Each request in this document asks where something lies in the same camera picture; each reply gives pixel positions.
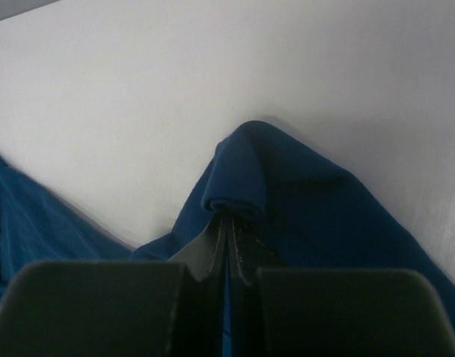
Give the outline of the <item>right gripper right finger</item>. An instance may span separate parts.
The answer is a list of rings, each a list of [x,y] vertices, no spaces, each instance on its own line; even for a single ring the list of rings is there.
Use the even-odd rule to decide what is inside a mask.
[[[279,254],[265,245],[239,217],[230,217],[228,227],[228,261],[232,281],[251,285],[259,268],[287,266]]]

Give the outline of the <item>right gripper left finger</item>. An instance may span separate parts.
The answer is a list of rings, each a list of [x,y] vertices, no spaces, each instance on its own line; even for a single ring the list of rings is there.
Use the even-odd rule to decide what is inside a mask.
[[[226,232],[225,218],[215,216],[197,237],[168,261],[184,264],[197,282],[217,279],[225,266]]]

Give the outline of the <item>blue mickey t shirt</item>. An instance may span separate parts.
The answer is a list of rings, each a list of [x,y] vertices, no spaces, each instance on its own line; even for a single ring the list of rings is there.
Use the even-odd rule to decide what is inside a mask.
[[[439,293],[455,331],[455,285],[348,170],[269,123],[216,148],[172,230],[130,251],[0,156],[0,300],[37,260],[166,260],[218,213],[236,214],[291,266],[407,268]]]

